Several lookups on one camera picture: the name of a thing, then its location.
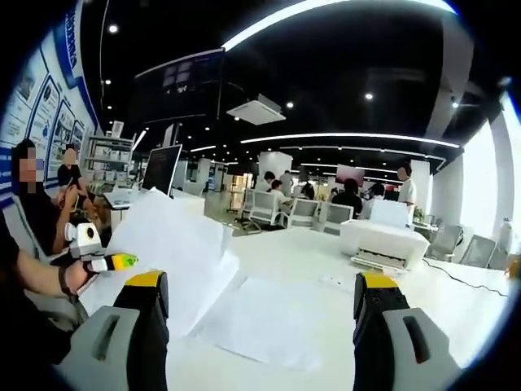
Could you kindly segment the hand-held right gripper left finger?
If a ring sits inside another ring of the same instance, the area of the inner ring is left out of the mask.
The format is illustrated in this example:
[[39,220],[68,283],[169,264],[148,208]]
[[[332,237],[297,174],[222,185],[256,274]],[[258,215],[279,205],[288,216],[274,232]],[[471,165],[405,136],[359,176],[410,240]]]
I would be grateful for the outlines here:
[[135,275],[72,335],[56,367],[74,390],[166,390],[167,273]]

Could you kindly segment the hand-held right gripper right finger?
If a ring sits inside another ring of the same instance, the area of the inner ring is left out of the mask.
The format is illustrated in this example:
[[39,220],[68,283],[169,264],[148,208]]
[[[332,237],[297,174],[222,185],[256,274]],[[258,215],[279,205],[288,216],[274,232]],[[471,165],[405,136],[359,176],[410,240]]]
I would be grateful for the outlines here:
[[386,275],[357,274],[353,319],[355,390],[444,390],[460,375],[449,338]]

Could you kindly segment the person's left hand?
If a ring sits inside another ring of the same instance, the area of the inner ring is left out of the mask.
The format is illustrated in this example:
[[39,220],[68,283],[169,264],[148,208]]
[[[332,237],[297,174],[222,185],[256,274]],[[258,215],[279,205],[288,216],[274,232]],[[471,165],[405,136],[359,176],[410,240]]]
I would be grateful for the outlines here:
[[70,293],[74,296],[95,275],[91,264],[86,261],[75,261],[64,272],[64,280]]

